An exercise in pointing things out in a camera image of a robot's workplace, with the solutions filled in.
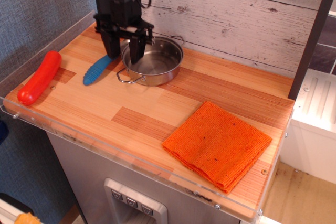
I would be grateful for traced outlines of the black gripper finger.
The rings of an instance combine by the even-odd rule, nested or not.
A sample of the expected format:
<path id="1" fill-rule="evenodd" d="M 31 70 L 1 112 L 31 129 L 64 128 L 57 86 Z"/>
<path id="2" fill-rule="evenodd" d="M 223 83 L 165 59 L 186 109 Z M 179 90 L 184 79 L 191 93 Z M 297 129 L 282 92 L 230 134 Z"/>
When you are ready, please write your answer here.
<path id="1" fill-rule="evenodd" d="M 136 64 L 144 55 L 146 45 L 146 32 L 136 31 L 130 38 L 130 59 L 132 64 Z"/>
<path id="2" fill-rule="evenodd" d="M 121 53 L 119 36 L 105 30 L 102 30 L 100 34 L 108 57 L 112 60 L 119 57 Z"/>

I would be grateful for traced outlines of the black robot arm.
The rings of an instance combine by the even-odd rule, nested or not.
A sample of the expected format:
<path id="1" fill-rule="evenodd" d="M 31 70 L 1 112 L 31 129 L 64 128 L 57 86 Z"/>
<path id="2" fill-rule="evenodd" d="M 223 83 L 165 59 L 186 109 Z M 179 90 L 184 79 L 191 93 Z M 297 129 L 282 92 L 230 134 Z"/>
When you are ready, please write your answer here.
<path id="1" fill-rule="evenodd" d="M 152 41 L 154 25 L 142 19 L 145 6 L 141 0 L 96 0 L 96 31 L 100 33 L 107 55 L 113 59 L 121 53 L 120 38 L 128 39 L 130 59 L 136 64 Z"/>

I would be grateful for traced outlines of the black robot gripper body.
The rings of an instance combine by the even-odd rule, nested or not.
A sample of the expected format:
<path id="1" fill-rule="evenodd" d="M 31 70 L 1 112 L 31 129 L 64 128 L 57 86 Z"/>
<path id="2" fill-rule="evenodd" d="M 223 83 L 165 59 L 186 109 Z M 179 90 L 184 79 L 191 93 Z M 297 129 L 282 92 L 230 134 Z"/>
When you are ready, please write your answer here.
<path id="1" fill-rule="evenodd" d="M 151 0 L 144 6 L 142 0 L 109 0 L 110 23 L 105 31 L 115 33 L 119 38 L 130 39 L 136 31 L 146 32 L 146 43 L 153 38 L 154 25 L 142 19 L 142 10 L 151 5 Z"/>

